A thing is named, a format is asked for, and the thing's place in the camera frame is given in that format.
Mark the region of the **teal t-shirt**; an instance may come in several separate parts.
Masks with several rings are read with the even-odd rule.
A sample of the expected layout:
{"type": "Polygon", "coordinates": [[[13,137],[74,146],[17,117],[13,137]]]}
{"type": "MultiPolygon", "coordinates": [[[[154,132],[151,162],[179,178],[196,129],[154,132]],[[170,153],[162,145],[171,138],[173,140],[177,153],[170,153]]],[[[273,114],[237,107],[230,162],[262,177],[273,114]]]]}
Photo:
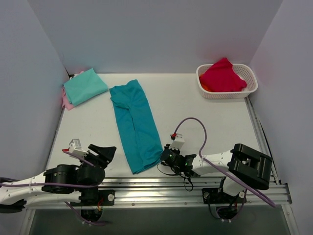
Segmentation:
{"type": "Polygon", "coordinates": [[[137,80],[110,89],[115,120],[132,174],[160,162],[163,151],[148,99],[137,80]]]}

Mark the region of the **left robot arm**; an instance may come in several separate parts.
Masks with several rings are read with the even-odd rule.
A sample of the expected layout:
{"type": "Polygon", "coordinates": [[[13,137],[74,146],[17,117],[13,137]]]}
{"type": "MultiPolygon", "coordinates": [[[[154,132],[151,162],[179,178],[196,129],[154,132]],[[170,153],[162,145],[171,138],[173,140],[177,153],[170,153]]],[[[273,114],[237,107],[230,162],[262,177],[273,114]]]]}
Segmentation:
{"type": "Polygon", "coordinates": [[[107,202],[100,185],[116,147],[90,144],[85,151],[80,145],[70,143],[62,152],[78,159],[80,165],[59,164],[20,181],[1,178],[0,212],[21,212],[32,204],[52,201],[65,201],[75,206],[100,206],[107,202]]]}

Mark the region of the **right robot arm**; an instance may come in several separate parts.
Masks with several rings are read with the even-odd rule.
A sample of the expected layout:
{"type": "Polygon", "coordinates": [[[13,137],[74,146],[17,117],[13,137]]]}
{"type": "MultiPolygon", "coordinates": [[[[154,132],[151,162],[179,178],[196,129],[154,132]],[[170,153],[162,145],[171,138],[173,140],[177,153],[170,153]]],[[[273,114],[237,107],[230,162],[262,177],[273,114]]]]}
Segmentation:
{"type": "Polygon", "coordinates": [[[187,178],[222,173],[225,178],[221,181],[217,196],[223,202],[230,201],[240,191],[247,189],[269,205],[274,205],[260,192],[269,189],[272,158],[244,144],[235,144],[233,149],[219,154],[186,156],[167,145],[160,160],[163,165],[170,167],[175,175],[187,178]]]}

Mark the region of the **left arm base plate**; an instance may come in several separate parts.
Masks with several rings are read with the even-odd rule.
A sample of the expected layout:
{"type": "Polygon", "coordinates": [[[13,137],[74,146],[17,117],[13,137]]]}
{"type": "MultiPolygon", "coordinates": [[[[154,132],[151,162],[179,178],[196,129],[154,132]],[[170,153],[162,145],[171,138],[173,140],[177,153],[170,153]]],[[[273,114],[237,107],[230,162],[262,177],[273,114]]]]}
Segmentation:
{"type": "Polygon", "coordinates": [[[79,196],[79,206],[113,206],[115,191],[111,189],[99,190],[97,188],[85,189],[79,196]]]}

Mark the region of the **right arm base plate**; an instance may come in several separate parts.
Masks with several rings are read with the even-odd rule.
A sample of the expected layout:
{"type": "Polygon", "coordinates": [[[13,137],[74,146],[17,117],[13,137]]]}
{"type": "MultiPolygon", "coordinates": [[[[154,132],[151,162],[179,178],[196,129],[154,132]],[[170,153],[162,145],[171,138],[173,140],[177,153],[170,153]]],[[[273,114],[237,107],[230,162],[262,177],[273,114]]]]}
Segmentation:
{"type": "Polygon", "coordinates": [[[231,203],[245,203],[246,199],[237,196],[230,196],[224,192],[221,192],[218,188],[203,188],[202,199],[204,204],[231,204],[231,203]]]}

